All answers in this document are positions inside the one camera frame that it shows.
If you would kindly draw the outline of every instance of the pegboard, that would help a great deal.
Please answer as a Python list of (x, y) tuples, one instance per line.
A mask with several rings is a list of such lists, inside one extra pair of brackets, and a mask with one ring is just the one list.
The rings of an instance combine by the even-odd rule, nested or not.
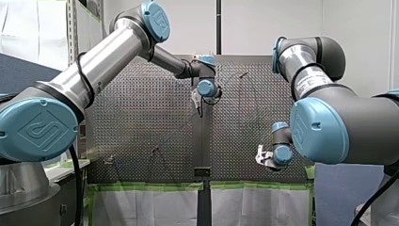
[[(210, 153), (211, 179), (306, 182), (307, 163), (296, 154), (280, 172), (255, 161), (259, 144), (270, 148), (271, 125), (288, 121), (293, 103), (288, 84), (271, 73), (271, 57), (216, 59), (223, 96), (208, 120), (210, 145), (204, 145), (210, 147), (205, 152)], [(88, 150), (97, 156), (89, 181), (193, 182), (202, 128), (197, 125), (207, 119), (193, 108), (190, 90), (190, 80), (174, 79), (148, 62), (131, 62), (87, 113)]]
[(289, 122), (293, 105), (289, 84), (272, 73), (271, 57), (225, 56), (217, 71), (224, 92), (213, 114), (212, 180), (306, 182), (310, 162), (297, 152), (279, 172), (255, 163), (258, 145), (272, 150), (272, 124)]

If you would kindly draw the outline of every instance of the black cable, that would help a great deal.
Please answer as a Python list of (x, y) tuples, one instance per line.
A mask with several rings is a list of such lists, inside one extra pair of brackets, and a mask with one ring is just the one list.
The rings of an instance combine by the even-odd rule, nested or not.
[(217, 103), (219, 103), (220, 99), (221, 98), (219, 97), (219, 98), (217, 98), (217, 100), (215, 102), (211, 103), (211, 102), (208, 102), (205, 98), (202, 97), (203, 102), (206, 103), (207, 105), (217, 105)]
[(388, 180), (385, 185), (383, 185), (381, 188), (377, 190), (377, 192), (361, 207), (360, 211), (356, 214), (355, 218), (353, 219), (351, 226), (358, 226), (360, 223), (360, 219), (363, 216), (363, 214), (366, 212), (366, 210), (373, 204), (373, 202), (378, 199), (382, 194), (384, 194), (385, 191), (390, 188), (393, 183), (399, 178), (399, 170), (393, 174), (393, 176)]
[(203, 116), (203, 106), (202, 106), (203, 97), (200, 99), (199, 107), (197, 107), (197, 111), (199, 112), (199, 117), (202, 118)]
[(90, 99), (88, 100), (88, 105), (86, 106), (86, 108), (90, 107), (93, 105), (94, 103), (94, 97), (95, 97), (95, 92), (94, 92), (94, 88), (93, 86), (90, 84), (90, 82), (88, 81), (88, 78), (86, 77), (86, 75), (83, 73), (82, 71), (82, 65), (80, 64), (80, 58), (85, 54), (86, 52), (80, 53), (77, 56), (77, 60), (76, 60), (76, 66), (77, 66), (77, 70), (79, 72), (79, 75), (81, 77), (81, 79), (85, 82), (86, 86), (88, 87), (88, 90), (90, 91)]
[(7, 95), (2, 95), (0, 96), (0, 104), (10, 101), (12, 98), (16, 97), (18, 93), (13, 93), (13, 94), (7, 94)]
[(75, 177), (76, 177), (76, 214), (75, 214), (75, 226), (80, 226), (81, 225), (81, 219), (82, 219), (82, 211), (83, 211), (83, 187), (82, 187), (82, 174), (79, 168), (79, 160), (77, 158), (76, 151), (71, 145), (70, 147), (70, 153), (71, 153), (71, 158), (73, 162), (73, 169), (75, 172)]

